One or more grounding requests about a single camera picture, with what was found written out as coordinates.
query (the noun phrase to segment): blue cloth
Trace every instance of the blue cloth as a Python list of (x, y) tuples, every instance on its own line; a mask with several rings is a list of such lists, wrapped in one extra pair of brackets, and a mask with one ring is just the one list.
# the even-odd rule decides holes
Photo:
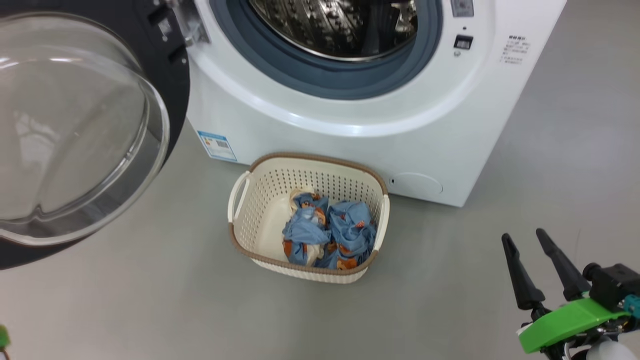
[[(285, 241), (291, 241), (290, 263), (307, 264), (306, 245), (320, 245), (324, 256), (314, 266), (319, 268), (348, 269), (362, 264), (373, 251), (376, 224), (363, 202), (342, 201), (328, 206), (327, 197), (317, 198), (302, 193), (294, 198), (298, 210), (282, 231)], [(326, 214), (327, 225), (319, 219)]]

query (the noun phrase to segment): beige laundry basket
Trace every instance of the beige laundry basket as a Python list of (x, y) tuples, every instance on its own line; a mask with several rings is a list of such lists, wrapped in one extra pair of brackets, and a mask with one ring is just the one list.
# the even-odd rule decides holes
[[(329, 197), (331, 204), (349, 200), (369, 206), (378, 228), (374, 250), (364, 263), (350, 270), (334, 270), (288, 262), (282, 248), (282, 229), (291, 218), (289, 193), (308, 187)], [(301, 279), (348, 284), (361, 278), (378, 255), (387, 230), (389, 196), (382, 178), (362, 165), (322, 156), (276, 153), (258, 159), (238, 178), (229, 197), (227, 216), (233, 244), (263, 268)]]

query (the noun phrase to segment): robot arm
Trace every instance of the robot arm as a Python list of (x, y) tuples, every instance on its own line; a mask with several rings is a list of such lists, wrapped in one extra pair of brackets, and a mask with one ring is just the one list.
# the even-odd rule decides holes
[[(532, 322), (518, 331), (527, 354), (540, 351), (550, 360), (637, 360), (618, 336), (640, 330), (640, 275), (625, 265), (589, 264), (581, 274), (543, 229), (536, 231), (564, 286), (567, 305), (551, 311), (520, 262), (509, 234), (502, 235), (518, 307), (531, 310)], [(572, 348), (589, 346), (571, 356)]]

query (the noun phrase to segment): basket rim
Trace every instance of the basket rim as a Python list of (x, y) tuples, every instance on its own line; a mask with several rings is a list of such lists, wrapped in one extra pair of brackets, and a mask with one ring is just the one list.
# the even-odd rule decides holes
[[(265, 162), (267, 160), (274, 159), (274, 158), (292, 158), (292, 159), (322, 161), (322, 162), (326, 162), (326, 163), (332, 163), (332, 164), (336, 164), (336, 165), (342, 165), (342, 166), (345, 166), (345, 167), (351, 167), (351, 168), (355, 168), (357, 170), (361, 170), (361, 171), (366, 172), (369, 175), (373, 176), (373, 178), (375, 178), (375, 180), (378, 182), (378, 184), (380, 184), (380, 187), (382, 188), (383, 196), (388, 197), (387, 186), (386, 186), (385, 182), (382, 180), (382, 177), (380, 177), (380, 175), (375, 173), (375, 171), (371, 170), (370, 168), (368, 168), (368, 167), (366, 167), (364, 165), (358, 164), (358, 163), (354, 163), (354, 162), (346, 161), (346, 160), (340, 160), (340, 159), (336, 159), (336, 158), (329, 158), (327, 156), (301, 154), (301, 153), (296, 153), (296, 152), (274, 152), (273, 154), (265, 155), (265, 156), (259, 158), (258, 160), (256, 160), (255, 162), (253, 162), (253, 164), (249, 168), (249, 172), (253, 173), (253, 171), (258, 167), (258, 165), (260, 165), (261, 163), (263, 163), (263, 162)], [(352, 269), (349, 269), (349, 270), (337, 270), (337, 269), (307, 267), (307, 266), (302, 266), (302, 265), (288, 263), (288, 262), (285, 262), (285, 261), (272, 259), (272, 258), (269, 258), (267, 256), (263, 256), (263, 255), (251, 252), (249, 250), (246, 250), (244, 247), (242, 247), (242, 245), (240, 245), (240, 243), (238, 242), (238, 240), (236, 238), (236, 234), (234, 232), (234, 223), (233, 222), (229, 222), (229, 235), (231, 237), (231, 242), (234, 244), (234, 247), (242, 255), (245, 255), (245, 256), (247, 256), (249, 258), (252, 258), (254, 260), (257, 260), (257, 261), (262, 261), (263, 263), (276, 265), (276, 266), (279, 266), (279, 267), (282, 267), (282, 268), (288, 268), (288, 269), (291, 269), (291, 270), (297, 270), (297, 271), (302, 271), (302, 272), (310, 272), (310, 273), (322, 274), (322, 275), (349, 276), (349, 275), (357, 274), (357, 273), (359, 273), (361, 271), (366, 270), (369, 267), (369, 265), (373, 262), (373, 260), (376, 258), (376, 256), (378, 255), (378, 251), (377, 250), (373, 250), (371, 252), (371, 254), (369, 255), (369, 257), (362, 264), (360, 264), (360, 265), (358, 265), (358, 266), (356, 266), (356, 267), (354, 267)]]

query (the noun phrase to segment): door hinge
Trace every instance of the door hinge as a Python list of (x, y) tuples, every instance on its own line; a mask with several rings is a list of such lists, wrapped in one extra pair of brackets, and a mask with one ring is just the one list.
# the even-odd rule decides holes
[(202, 18), (193, 0), (165, 0), (178, 20), (184, 43), (191, 46), (197, 42), (209, 43), (209, 36), (202, 24)]

